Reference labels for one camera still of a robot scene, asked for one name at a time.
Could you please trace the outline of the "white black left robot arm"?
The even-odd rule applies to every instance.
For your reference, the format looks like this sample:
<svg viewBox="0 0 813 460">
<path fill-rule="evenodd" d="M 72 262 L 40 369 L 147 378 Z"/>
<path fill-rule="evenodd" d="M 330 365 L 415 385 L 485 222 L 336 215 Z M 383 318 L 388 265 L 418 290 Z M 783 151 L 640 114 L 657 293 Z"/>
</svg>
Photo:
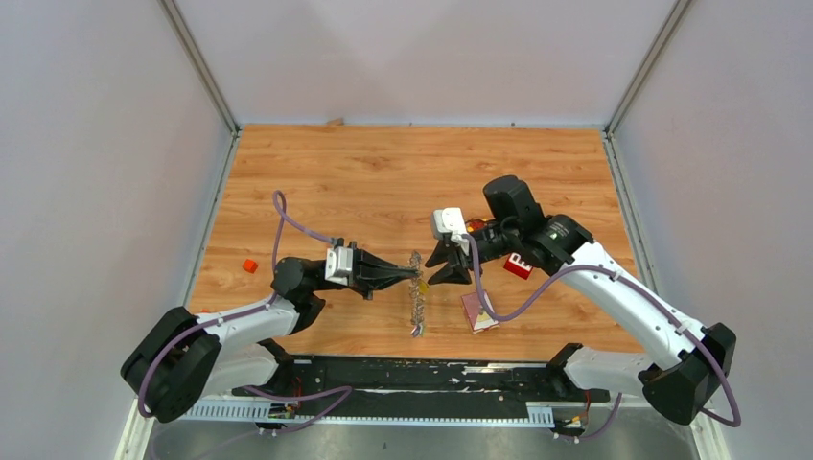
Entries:
<svg viewBox="0 0 813 460">
<path fill-rule="evenodd" d="M 348 289 L 369 300 L 419 275 L 353 244 L 330 248 L 321 260 L 283 258 L 273 268 L 267 299 L 214 313 L 166 311 L 120 375 L 135 393 L 139 414 L 161 423 L 184 415 L 202 397 L 234 388 L 260 385 L 271 396 L 284 395 L 294 372 L 275 340 L 315 322 L 326 305 L 320 291 Z"/>
</svg>

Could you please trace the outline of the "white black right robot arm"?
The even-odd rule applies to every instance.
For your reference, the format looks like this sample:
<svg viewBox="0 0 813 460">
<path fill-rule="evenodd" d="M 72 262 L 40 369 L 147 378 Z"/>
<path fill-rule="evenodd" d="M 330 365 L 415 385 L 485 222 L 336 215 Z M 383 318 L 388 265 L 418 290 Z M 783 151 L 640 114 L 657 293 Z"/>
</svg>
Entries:
<svg viewBox="0 0 813 460">
<path fill-rule="evenodd" d="M 490 181 L 483 195 L 492 216 L 480 225 L 470 224 L 457 207 L 432 212 L 430 228 L 437 245 L 426 265 L 439 269 L 430 284 L 474 285 L 486 314 L 504 323 L 562 281 L 603 309 L 642 347 L 634 354 L 567 345 L 549 363 L 553 368 L 547 386 L 553 396 L 567 401 L 583 390 L 602 389 L 643 398 L 678 425 L 705 414 L 725 426 L 741 426 L 728 381 L 736 346 L 729 327 L 706 326 L 669 305 L 575 219 L 546 214 L 517 176 Z M 485 297 L 482 266 L 512 254 L 548 278 L 516 310 L 499 314 Z"/>
</svg>

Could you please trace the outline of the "toy brick car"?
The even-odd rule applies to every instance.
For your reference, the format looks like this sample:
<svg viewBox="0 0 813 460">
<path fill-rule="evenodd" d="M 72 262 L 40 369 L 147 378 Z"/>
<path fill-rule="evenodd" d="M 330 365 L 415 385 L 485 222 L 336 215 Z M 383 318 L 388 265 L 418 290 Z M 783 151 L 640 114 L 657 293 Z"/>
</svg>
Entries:
<svg viewBox="0 0 813 460">
<path fill-rule="evenodd" d="M 472 218 L 466 220 L 465 225 L 467 232 L 473 234 L 474 232 L 485 228 L 488 225 L 488 221 L 481 218 Z"/>
</svg>

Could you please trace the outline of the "playing card box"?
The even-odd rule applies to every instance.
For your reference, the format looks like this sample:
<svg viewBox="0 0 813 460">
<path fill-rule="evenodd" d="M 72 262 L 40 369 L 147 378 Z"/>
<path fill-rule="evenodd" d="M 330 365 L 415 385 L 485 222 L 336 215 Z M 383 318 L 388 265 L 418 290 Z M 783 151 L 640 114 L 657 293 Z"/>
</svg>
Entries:
<svg viewBox="0 0 813 460">
<path fill-rule="evenodd" d="M 499 326 L 499 321 L 487 313 L 476 292 L 462 295 L 460 300 L 472 334 L 479 334 Z"/>
</svg>

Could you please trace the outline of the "red white toy brick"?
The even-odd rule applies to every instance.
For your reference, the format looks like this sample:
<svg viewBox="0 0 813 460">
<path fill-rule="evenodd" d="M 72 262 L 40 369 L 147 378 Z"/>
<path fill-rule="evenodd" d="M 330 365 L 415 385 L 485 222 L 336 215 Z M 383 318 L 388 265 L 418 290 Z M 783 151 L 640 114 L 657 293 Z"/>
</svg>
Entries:
<svg viewBox="0 0 813 460">
<path fill-rule="evenodd" d="M 523 280 L 527 280 L 534 271 L 534 267 L 525 262 L 519 253 L 511 253 L 508 255 L 504 261 L 503 268 Z"/>
</svg>

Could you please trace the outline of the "small orange brick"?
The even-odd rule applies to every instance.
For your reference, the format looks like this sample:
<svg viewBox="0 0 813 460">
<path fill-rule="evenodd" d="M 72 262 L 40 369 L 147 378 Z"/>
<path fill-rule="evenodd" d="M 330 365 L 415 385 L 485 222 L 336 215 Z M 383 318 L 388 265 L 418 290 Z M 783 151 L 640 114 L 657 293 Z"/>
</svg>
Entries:
<svg viewBox="0 0 813 460">
<path fill-rule="evenodd" d="M 254 274 L 257 271 L 258 267 L 259 267 L 259 264 L 256 261 L 251 260 L 251 259 L 245 259 L 243 264 L 242 264 L 243 270 L 245 272 L 251 273 L 251 274 Z"/>
</svg>

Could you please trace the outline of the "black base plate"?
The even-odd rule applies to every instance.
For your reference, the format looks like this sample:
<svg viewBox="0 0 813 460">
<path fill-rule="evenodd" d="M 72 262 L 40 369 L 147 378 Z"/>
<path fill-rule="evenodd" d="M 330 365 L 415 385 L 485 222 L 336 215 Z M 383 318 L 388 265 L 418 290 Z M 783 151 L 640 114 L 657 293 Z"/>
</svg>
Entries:
<svg viewBox="0 0 813 460">
<path fill-rule="evenodd" d="M 579 390 L 542 362 L 295 356 L 259 390 L 310 396 L 299 415 L 519 418 L 532 403 L 582 412 L 607 403 L 606 390 Z"/>
</svg>

